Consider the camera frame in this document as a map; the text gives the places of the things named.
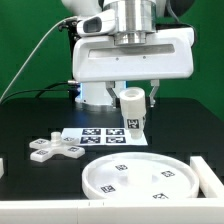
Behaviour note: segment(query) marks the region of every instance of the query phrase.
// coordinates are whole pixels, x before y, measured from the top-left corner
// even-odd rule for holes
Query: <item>green background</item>
[[[0,2],[0,94],[19,70],[42,36],[59,20],[70,16],[60,0],[1,0]],[[187,80],[161,81],[159,97],[187,97],[200,101],[224,120],[224,25],[223,0],[196,0],[181,21],[196,27],[193,48],[195,71]],[[38,50],[10,93],[44,88],[71,77],[66,31],[55,30]],[[149,93],[149,82],[130,85]],[[65,97],[64,94],[47,96]]]

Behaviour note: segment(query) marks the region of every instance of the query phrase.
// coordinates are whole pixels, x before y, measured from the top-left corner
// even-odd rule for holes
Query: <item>white plate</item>
[[[152,153],[118,153],[88,164],[82,187],[89,199],[180,199],[197,197],[199,179],[179,160]]]

